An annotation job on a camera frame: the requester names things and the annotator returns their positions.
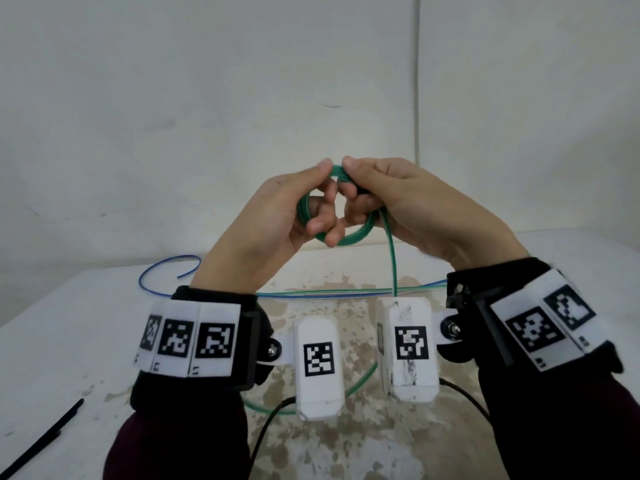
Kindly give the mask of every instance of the sleeve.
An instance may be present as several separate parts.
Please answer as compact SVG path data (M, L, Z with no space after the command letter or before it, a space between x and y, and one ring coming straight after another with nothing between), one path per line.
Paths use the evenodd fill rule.
M181 286L172 299L257 306L255 295ZM261 335L273 332L261 324ZM271 367L257 377L266 379ZM248 427L240 393L220 390L208 378L174 378L140 372L131 393L134 412L120 428L104 465L104 480L245 478Z
M460 283L474 292L497 286L513 292L549 269L538 259L526 258L451 273L448 291ZM511 480L628 477L635 471L640 407L597 354L537 374L477 361L480 387Z

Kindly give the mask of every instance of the metal screw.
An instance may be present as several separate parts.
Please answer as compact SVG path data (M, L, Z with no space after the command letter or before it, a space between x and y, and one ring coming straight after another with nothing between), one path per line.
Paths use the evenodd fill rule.
M459 337L460 332L462 331L460 330L460 326L457 323L451 322L449 324L449 333L451 334L452 337Z

